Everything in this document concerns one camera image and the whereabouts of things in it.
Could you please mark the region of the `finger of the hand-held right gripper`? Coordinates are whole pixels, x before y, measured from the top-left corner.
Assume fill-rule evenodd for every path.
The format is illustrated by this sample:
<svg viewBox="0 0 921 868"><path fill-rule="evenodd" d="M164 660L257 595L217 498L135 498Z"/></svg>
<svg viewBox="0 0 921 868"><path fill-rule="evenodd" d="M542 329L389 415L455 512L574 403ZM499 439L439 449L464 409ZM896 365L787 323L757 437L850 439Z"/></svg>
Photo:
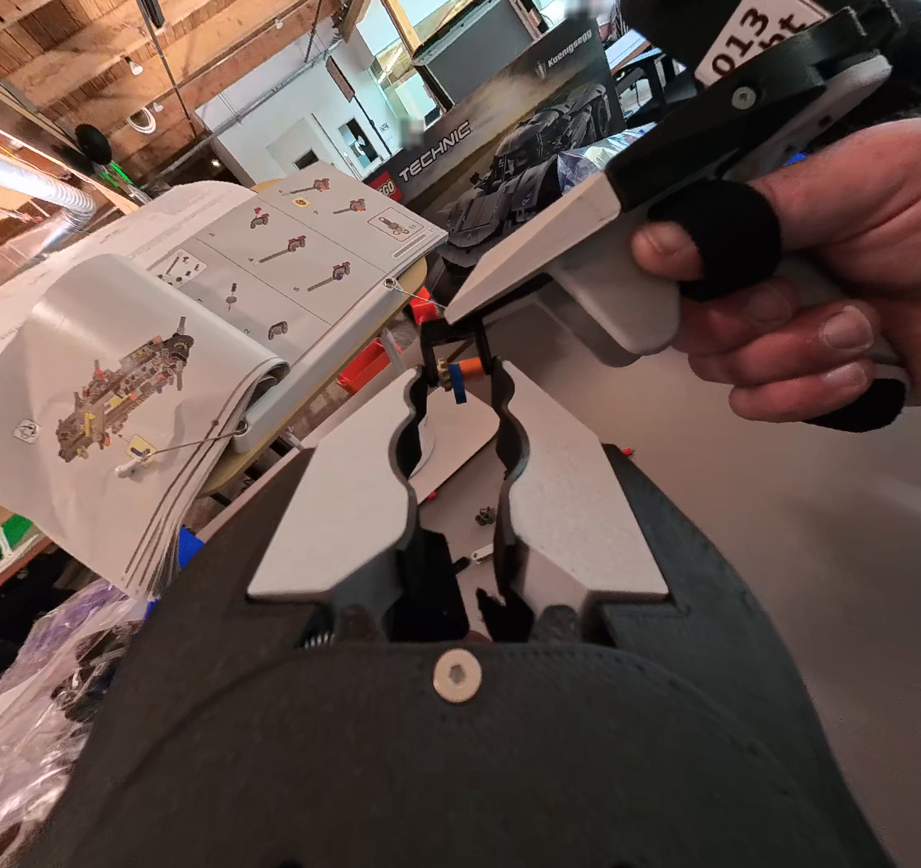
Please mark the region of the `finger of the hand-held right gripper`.
<svg viewBox="0 0 921 868"><path fill-rule="evenodd" d="M622 204L605 172L588 177L486 254L444 310L450 325L512 293L610 226Z"/></svg>

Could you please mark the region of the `dark printed toy set box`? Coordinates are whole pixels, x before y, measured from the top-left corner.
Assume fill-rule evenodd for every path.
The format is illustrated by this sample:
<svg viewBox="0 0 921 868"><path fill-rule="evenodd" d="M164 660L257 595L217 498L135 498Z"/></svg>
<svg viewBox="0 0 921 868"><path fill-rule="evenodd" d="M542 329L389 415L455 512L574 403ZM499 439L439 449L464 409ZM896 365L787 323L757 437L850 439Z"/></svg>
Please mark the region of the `dark printed toy set box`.
<svg viewBox="0 0 921 868"><path fill-rule="evenodd" d="M559 199L561 153L625 129L596 20L568 18L365 183L447 232L425 258L446 305L491 247Z"/></svg>

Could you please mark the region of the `red plastic tray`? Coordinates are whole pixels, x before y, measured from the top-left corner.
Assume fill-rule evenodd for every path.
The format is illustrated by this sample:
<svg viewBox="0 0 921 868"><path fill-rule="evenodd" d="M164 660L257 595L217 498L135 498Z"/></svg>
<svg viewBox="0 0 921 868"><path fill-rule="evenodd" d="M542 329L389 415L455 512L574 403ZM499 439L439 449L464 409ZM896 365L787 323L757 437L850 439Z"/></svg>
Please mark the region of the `red plastic tray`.
<svg viewBox="0 0 921 868"><path fill-rule="evenodd" d="M390 357L383 343L376 339L339 372L336 382L342 391L353 396L389 367Z"/></svg>

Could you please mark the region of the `white instruction booklet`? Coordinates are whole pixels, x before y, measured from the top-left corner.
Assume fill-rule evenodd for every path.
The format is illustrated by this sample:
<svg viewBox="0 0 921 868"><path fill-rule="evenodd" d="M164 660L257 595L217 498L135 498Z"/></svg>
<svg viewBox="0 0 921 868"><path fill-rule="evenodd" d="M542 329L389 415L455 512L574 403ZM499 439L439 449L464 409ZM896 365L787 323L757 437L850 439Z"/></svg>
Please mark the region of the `white instruction booklet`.
<svg viewBox="0 0 921 868"><path fill-rule="evenodd" d="M2 286L2 507L137 599L238 399L447 232L318 163L170 189Z"/></svg>

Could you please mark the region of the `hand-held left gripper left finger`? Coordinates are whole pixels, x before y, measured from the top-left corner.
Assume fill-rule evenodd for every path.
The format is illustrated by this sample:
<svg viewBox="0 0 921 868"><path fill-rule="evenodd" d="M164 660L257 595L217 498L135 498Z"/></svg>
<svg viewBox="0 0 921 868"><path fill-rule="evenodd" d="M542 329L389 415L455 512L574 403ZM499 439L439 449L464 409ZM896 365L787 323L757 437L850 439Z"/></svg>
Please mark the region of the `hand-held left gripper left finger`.
<svg viewBox="0 0 921 868"><path fill-rule="evenodd" d="M248 584L264 602L395 604L417 525L423 368L404 371L314 449Z"/></svg>

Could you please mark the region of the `pile of clear parts bags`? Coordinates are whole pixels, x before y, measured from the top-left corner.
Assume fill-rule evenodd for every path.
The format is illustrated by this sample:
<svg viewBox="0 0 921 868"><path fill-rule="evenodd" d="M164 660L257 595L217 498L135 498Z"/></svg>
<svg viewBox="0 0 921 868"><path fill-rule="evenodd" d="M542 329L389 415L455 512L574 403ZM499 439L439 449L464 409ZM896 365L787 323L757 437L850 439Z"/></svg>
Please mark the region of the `pile of clear parts bags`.
<svg viewBox="0 0 921 868"><path fill-rule="evenodd" d="M147 611L97 580L38 620L2 676L2 866L17 865L63 793Z"/></svg>

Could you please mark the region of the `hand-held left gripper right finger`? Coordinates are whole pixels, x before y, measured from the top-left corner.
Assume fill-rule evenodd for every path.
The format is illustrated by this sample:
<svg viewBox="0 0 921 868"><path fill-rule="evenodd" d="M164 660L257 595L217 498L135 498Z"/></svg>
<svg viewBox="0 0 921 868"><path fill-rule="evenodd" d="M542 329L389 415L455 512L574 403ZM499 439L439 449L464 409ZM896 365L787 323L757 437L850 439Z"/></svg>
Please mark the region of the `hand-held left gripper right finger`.
<svg viewBox="0 0 921 868"><path fill-rule="evenodd" d="M601 440L513 363L491 376L499 415L494 571L526 605L663 601L666 581Z"/></svg>

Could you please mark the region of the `small toy gear subassembly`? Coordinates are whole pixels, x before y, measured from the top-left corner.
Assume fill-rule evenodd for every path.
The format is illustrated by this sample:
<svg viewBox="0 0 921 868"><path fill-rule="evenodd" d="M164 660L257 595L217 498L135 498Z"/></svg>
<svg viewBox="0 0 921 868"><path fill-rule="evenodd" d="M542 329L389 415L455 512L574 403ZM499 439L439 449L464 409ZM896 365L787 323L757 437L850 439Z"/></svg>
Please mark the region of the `small toy gear subassembly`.
<svg viewBox="0 0 921 868"><path fill-rule="evenodd" d="M459 405L467 402L467 382L490 375L493 356L484 321L480 317L467 317L452 325L444 318L429 319L418 326L422 356L423 377L431 388L441 388L454 396ZM462 353L473 344L476 356L460 359L440 357L436 349L457 344Z"/></svg>

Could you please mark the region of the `person's right hand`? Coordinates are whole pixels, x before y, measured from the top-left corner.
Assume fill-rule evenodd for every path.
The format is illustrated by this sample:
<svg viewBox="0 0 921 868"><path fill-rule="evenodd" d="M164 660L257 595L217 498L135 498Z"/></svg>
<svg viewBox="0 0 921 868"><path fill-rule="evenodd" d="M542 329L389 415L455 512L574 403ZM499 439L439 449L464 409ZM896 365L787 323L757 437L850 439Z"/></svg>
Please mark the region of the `person's right hand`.
<svg viewBox="0 0 921 868"><path fill-rule="evenodd" d="M673 341L695 375L730 386L747 421L810 422L854 403L885 338L919 394L920 121L881 123L752 183L785 251L818 261L844 292L805 305L772 278L708 303L683 299Z"/></svg>

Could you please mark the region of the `silver air duct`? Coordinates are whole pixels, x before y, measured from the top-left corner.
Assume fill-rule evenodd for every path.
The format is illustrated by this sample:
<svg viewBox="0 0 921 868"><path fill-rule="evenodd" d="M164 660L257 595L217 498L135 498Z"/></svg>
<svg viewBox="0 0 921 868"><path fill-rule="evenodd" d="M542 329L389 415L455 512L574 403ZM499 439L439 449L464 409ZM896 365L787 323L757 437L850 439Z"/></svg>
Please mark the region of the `silver air duct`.
<svg viewBox="0 0 921 868"><path fill-rule="evenodd" d="M85 191L1 154L1 186L21 195L58 205L75 216L91 217L97 204Z"/></svg>

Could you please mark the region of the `grey equipment case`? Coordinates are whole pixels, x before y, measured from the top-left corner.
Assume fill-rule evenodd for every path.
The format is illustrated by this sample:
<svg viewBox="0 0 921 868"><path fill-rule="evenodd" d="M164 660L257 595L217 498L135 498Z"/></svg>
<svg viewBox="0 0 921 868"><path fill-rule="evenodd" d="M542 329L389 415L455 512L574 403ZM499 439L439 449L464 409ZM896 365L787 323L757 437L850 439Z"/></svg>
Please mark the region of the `grey equipment case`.
<svg viewBox="0 0 921 868"><path fill-rule="evenodd" d="M448 112L547 29L534 0L473 0L418 47L412 65Z"/></svg>

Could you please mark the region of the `white book stand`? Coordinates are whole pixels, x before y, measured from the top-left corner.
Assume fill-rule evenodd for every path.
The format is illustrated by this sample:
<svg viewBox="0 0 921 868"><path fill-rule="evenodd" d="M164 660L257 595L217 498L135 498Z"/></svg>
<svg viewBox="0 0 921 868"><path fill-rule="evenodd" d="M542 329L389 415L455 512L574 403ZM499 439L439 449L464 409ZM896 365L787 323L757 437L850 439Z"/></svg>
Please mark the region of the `white book stand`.
<svg viewBox="0 0 921 868"><path fill-rule="evenodd" d="M218 493L283 436L295 415L304 412L366 345L383 334L388 322L408 307L413 295L420 294L428 260L434 260L434 255L420 258L393 277L381 280L303 356L291 361L286 375L272 386L268 381L273 375L267 375L248 390L247 399L237 400L231 414L234 424L224 422L217 433L204 439L214 462L208 467L208 475L195 486L193 497Z"/></svg>

